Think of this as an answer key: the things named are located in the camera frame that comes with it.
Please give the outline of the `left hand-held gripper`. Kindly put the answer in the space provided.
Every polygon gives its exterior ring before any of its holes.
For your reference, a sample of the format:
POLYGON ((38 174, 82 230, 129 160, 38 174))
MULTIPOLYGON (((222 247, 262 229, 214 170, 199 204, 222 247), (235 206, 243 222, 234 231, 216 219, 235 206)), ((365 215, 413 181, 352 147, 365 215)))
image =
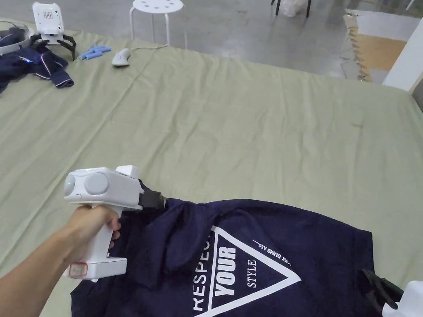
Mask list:
MULTIPOLYGON (((163 210, 165 198, 160 192, 147 189, 139 178, 139 169, 133 165, 109 168, 87 168, 70 172, 64 184, 64 199, 70 204, 99 205, 115 211, 141 212, 163 210)), ((113 231, 103 226, 89 243, 87 252, 65 270, 64 276, 93 282, 98 279, 124 274, 127 259, 109 255, 113 231)))

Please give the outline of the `person's left hand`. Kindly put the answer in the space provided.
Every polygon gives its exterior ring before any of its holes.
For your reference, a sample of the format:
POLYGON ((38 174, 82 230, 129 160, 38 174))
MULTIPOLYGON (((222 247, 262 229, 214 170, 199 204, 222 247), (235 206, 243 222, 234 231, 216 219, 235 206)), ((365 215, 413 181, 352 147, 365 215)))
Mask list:
POLYGON ((120 238, 121 224, 118 213, 102 205, 78 207, 68 223, 59 231, 66 250, 64 263, 80 262, 88 252, 89 243, 102 228, 112 231, 111 238, 107 240, 110 251, 115 241, 120 238))

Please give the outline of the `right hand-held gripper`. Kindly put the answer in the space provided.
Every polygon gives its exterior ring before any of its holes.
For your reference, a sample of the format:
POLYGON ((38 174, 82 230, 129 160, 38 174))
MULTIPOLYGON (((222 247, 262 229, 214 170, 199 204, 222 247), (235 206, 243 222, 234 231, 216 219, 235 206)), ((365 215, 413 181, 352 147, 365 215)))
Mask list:
POLYGON ((423 282, 411 281, 403 291, 370 270, 361 270, 361 293, 382 317, 422 317, 423 282))

